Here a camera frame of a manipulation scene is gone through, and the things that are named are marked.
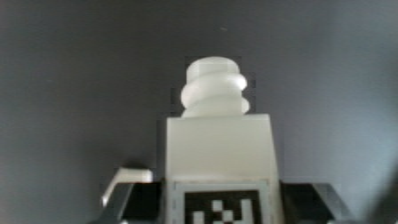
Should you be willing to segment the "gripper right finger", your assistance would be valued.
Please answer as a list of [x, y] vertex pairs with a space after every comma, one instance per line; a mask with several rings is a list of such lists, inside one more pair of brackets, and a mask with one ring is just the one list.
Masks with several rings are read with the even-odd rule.
[[281, 183], [286, 224], [354, 224], [356, 219], [327, 183]]

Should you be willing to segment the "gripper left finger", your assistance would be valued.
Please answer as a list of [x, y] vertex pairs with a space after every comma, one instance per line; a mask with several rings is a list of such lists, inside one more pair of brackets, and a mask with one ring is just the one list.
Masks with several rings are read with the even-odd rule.
[[121, 167], [102, 196], [103, 210], [87, 224], [158, 224], [162, 183], [150, 169]]

